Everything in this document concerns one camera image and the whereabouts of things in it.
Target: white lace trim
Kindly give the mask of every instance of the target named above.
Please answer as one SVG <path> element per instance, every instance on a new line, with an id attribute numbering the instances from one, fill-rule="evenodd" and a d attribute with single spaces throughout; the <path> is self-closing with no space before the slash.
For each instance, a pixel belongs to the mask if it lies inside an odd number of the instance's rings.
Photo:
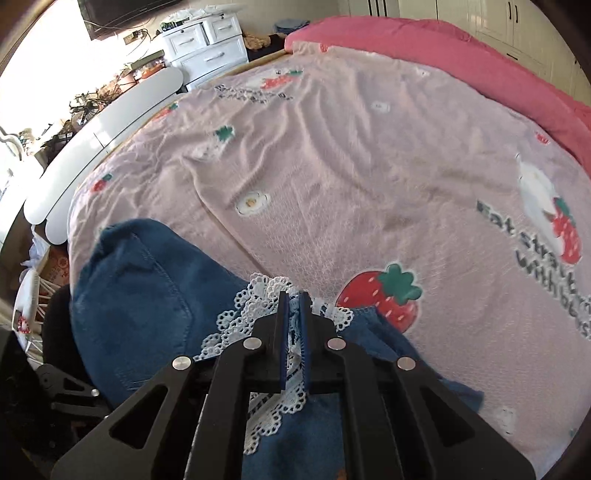
<path id="1" fill-rule="evenodd" d="M 277 311 L 279 293 L 282 291 L 290 296 L 287 384 L 280 394 L 251 393 L 244 440 L 245 455 L 256 452 L 261 436 L 277 433 L 283 414 L 300 411 L 306 403 L 298 327 L 298 288 L 287 277 L 269 278 L 258 273 L 252 274 L 247 288 L 238 292 L 234 298 L 236 310 L 227 310 L 217 316 L 219 333 L 207 336 L 203 340 L 201 354 L 193 357 L 199 361 L 220 355 L 231 343 L 248 337 L 258 318 Z M 347 328 L 353 320 L 351 310 L 331 306 L 322 299 L 312 300 L 312 312 L 333 320 L 338 332 Z"/>

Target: metal screw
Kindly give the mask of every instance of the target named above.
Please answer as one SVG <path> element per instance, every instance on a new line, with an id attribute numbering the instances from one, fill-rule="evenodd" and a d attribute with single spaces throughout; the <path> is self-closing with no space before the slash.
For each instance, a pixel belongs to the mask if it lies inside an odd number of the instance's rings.
<path id="1" fill-rule="evenodd" d="M 400 357 L 398 359 L 398 362 L 396 362 L 396 364 L 398 365 L 398 368 L 400 370 L 406 370 L 407 372 L 417 366 L 417 363 L 409 356 Z"/>
<path id="2" fill-rule="evenodd" d="M 331 350 L 342 350 L 347 346 L 347 342 L 345 342 L 342 338 L 331 338 L 326 345 Z"/>
<path id="3" fill-rule="evenodd" d="M 173 360 L 175 370 L 186 370 L 191 366 L 191 359 L 188 356 L 178 356 Z"/>
<path id="4" fill-rule="evenodd" d="M 256 337 L 250 337 L 244 340 L 244 348 L 248 350 L 256 350 L 262 345 L 261 339 Z"/>

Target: cabinet door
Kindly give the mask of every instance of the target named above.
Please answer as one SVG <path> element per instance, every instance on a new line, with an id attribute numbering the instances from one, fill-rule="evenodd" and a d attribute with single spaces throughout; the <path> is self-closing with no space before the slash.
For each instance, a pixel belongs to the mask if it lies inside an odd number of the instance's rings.
<path id="1" fill-rule="evenodd" d="M 349 12 L 351 15 L 370 15 L 369 1 L 371 0 L 349 0 Z"/>
<path id="2" fill-rule="evenodd" d="M 480 0 L 481 22 L 478 30 L 501 42 L 513 45 L 513 1 Z"/>
<path id="3" fill-rule="evenodd" d="M 513 4 L 513 46 L 540 63 L 548 63 L 553 46 L 554 26 L 530 0 Z"/>
<path id="4" fill-rule="evenodd" d="M 398 0 L 398 6 L 403 18 L 437 18 L 436 0 Z"/>
<path id="5" fill-rule="evenodd" d="M 507 56 L 507 58 L 519 63 L 522 67 L 525 67 L 526 69 L 535 73 L 538 77 L 546 80 L 546 67 L 539 61 L 536 61 L 529 55 L 526 55 L 525 53 L 511 47 L 511 45 L 507 45 L 505 42 L 501 42 L 496 38 L 489 37 L 486 34 L 478 32 L 476 38 L 478 38 L 480 41 L 483 41 L 487 45 L 490 45 L 498 52 Z"/>
<path id="6" fill-rule="evenodd" d="M 437 0 L 437 18 L 470 32 L 468 0 Z"/>
<path id="7" fill-rule="evenodd" d="M 569 46 L 552 26 L 552 45 L 548 51 L 547 80 L 565 93 L 570 94 L 571 79 L 574 72 L 574 55 Z"/>
<path id="8" fill-rule="evenodd" d="M 575 100 L 591 106 L 591 85 L 579 62 L 574 66 L 571 91 L 571 95 Z"/>
<path id="9" fill-rule="evenodd" d="M 338 0 L 339 2 L 339 15 L 350 15 L 351 8 L 349 6 L 349 0 Z"/>

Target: strawberry print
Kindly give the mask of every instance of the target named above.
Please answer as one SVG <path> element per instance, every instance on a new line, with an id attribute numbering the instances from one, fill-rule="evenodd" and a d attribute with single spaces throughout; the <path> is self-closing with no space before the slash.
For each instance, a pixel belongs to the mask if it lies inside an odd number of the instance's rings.
<path id="1" fill-rule="evenodd" d="M 95 184 L 90 189 L 90 191 L 93 193 L 100 192 L 101 190 L 103 190 L 106 187 L 107 182 L 112 178 L 113 178 L 113 175 L 108 173 L 107 175 L 102 177 L 100 180 L 96 181 Z"/>
<path id="2" fill-rule="evenodd" d="M 541 133 L 536 133 L 535 137 L 538 139 L 538 142 L 543 143 L 544 145 L 548 145 L 550 140 L 548 140 L 544 135 Z"/>
<path id="3" fill-rule="evenodd" d="M 162 118 L 164 116 L 167 116 L 170 112 L 176 110 L 177 108 L 178 108 L 178 103 L 177 102 L 171 103 L 167 107 L 165 107 L 162 110 L 160 110 L 156 115 L 154 115 L 152 117 L 152 120 L 157 120 L 158 118 Z"/>
<path id="4" fill-rule="evenodd" d="M 575 265 L 581 259 L 581 239 L 577 233 L 576 223 L 570 209 L 561 197 L 554 198 L 556 215 L 552 219 L 552 227 L 556 237 L 564 242 L 564 253 L 560 258 L 570 265 Z"/>
<path id="5" fill-rule="evenodd" d="M 293 81 L 296 77 L 298 77 L 301 74 L 302 74 L 301 70 L 290 70 L 289 72 L 284 73 L 284 74 L 280 74 L 277 77 L 267 78 L 264 80 L 264 82 L 261 86 L 261 89 L 268 90 L 271 88 L 279 87 L 281 85 L 285 85 L 285 84 Z"/>
<path id="6" fill-rule="evenodd" d="M 423 294 L 413 281 L 414 275 L 403 272 L 398 264 L 389 265 L 385 272 L 363 272 L 345 286 L 336 305 L 349 309 L 375 306 L 390 324 L 405 332 L 417 319 L 417 300 Z"/>

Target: white dresser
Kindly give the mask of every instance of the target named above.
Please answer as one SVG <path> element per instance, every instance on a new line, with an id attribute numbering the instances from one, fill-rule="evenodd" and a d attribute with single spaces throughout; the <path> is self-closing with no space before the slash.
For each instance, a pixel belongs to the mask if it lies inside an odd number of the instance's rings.
<path id="1" fill-rule="evenodd" d="M 155 40 L 164 50 L 166 63 L 183 72 L 188 90 L 248 62 L 235 14 L 190 21 Z"/>

